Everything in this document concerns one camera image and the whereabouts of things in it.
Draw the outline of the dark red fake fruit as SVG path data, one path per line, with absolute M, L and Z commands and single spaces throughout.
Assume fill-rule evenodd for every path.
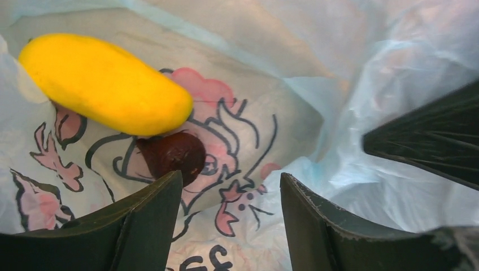
M 163 138 L 136 140 L 151 175 L 158 179 L 181 171 L 183 187 L 195 181 L 206 162 L 206 149 L 196 136 L 177 132 Z

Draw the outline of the yellow fake mango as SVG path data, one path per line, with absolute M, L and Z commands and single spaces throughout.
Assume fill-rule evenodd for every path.
M 53 102 L 109 128 L 155 136 L 181 126 L 193 97 L 128 51 L 68 33 L 39 36 L 18 57 Z

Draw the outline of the light blue plastic bag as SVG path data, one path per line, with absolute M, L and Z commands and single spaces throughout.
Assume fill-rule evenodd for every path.
M 281 174 L 409 233 L 478 228 L 478 189 L 364 152 L 363 135 L 478 81 L 477 1 L 2 1 L 1 235 L 60 229 L 151 183 L 137 137 L 54 105 L 18 62 L 70 32 L 188 89 L 206 165 L 164 270 L 293 270 Z

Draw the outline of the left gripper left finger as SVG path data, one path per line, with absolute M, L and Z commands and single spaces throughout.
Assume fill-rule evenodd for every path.
M 164 270 L 182 193 L 180 171 L 66 223 L 1 235 L 2 270 Z

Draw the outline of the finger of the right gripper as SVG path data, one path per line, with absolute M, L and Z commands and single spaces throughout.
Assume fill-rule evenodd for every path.
M 362 145 L 477 190 L 478 81 L 366 133 Z

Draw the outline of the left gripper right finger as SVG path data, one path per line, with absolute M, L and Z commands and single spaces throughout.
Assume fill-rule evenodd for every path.
M 478 228 L 409 233 L 359 217 L 281 174 L 293 270 L 477 270 Z

